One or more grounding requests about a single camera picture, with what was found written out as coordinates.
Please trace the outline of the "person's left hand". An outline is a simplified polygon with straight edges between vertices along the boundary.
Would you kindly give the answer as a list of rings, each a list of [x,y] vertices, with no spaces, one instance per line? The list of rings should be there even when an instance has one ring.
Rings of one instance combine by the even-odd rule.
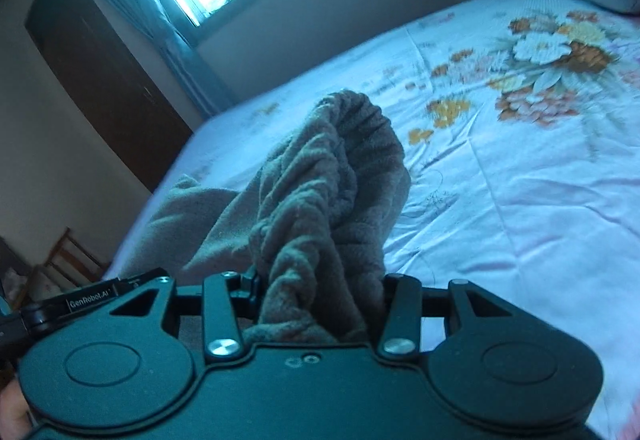
[[[0,434],[2,440],[21,440],[32,431],[29,406],[17,379],[12,379],[0,397]]]

